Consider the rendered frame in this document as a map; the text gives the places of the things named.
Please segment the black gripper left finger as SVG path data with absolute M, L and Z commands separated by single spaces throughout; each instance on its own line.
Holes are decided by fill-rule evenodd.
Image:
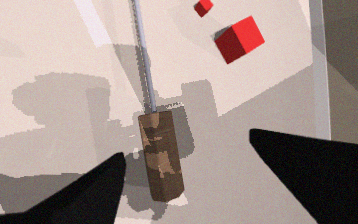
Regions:
M 0 214 L 0 224 L 114 224 L 126 162 L 123 152 L 25 212 Z

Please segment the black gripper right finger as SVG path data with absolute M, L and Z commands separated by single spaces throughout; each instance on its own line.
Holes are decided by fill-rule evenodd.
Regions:
M 256 128 L 249 140 L 318 224 L 358 224 L 358 144 Z

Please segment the tool with tan handle and thin metal shaft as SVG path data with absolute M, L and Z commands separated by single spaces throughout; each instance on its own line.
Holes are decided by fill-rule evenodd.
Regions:
M 167 202 L 185 190 L 174 123 L 172 111 L 157 112 L 139 0 L 134 0 L 134 4 L 152 111 L 138 116 L 145 165 L 152 200 Z

